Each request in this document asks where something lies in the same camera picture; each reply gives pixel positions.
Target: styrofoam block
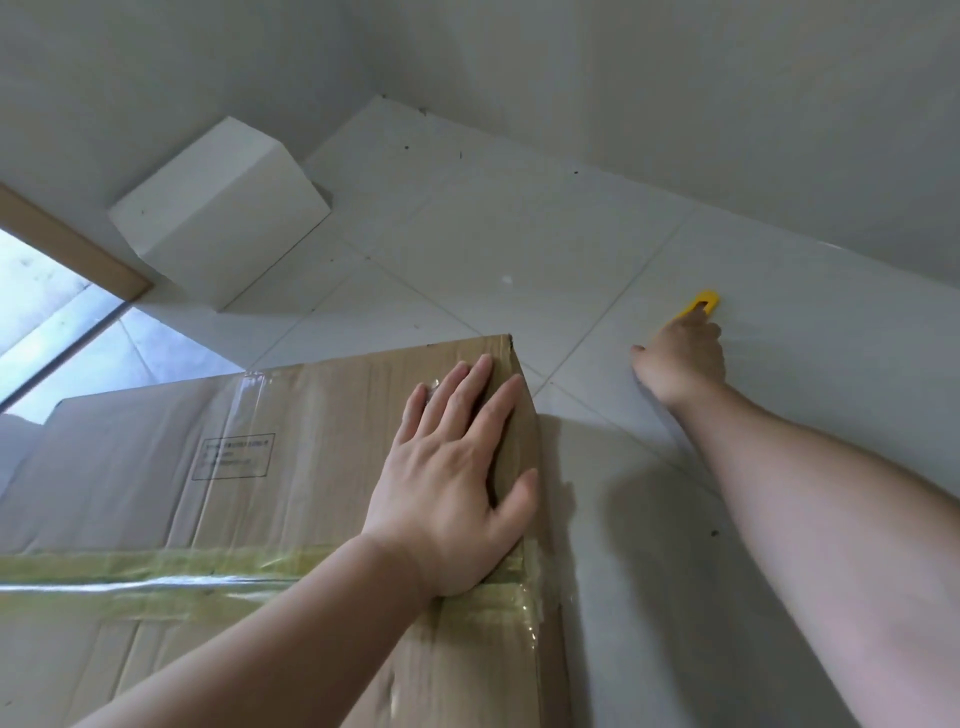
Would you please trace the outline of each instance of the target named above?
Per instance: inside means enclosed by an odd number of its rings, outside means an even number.
[[[280,142],[227,117],[109,216],[148,265],[219,310],[329,212]]]

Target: packing tape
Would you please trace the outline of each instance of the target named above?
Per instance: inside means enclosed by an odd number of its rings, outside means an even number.
[[[52,611],[96,619],[242,619],[288,589],[335,550],[211,548],[0,555],[0,614]],[[432,608],[457,619],[513,615],[539,624],[538,589],[520,549],[469,592]]]

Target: cardboard box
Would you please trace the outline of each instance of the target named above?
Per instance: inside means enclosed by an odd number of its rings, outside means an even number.
[[[16,555],[0,556],[0,583],[22,578],[25,559],[35,564],[30,578],[43,582],[56,564],[72,563],[67,553],[276,556],[336,546],[363,524],[416,383],[484,352],[495,362],[488,396],[520,372],[509,336],[66,400],[0,498],[0,552]],[[538,463],[527,394],[495,458],[493,493],[502,497]],[[549,563],[545,508],[531,531],[509,559],[535,592],[536,632],[519,606],[439,603],[404,636],[345,725],[567,723],[560,606],[549,579],[535,573]],[[44,552],[58,555],[37,573]],[[9,728],[68,725],[235,619],[216,609],[164,612],[162,599],[150,619],[131,619],[144,615],[105,612],[82,595],[34,598],[27,607],[0,593],[0,724]]]

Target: wooden door frame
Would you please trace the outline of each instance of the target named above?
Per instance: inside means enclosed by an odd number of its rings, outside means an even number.
[[[69,226],[0,184],[0,228],[126,302],[153,284]]]

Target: forearm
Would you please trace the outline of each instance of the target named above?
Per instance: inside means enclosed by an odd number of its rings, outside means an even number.
[[[427,601],[411,563],[357,537],[81,725],[339,725]]]
[[[672,410],[748,549],[858,717],[871,726],[908,717],[923,725],[924,712],[955,717],[957,502],[725,385],[704,382]]]

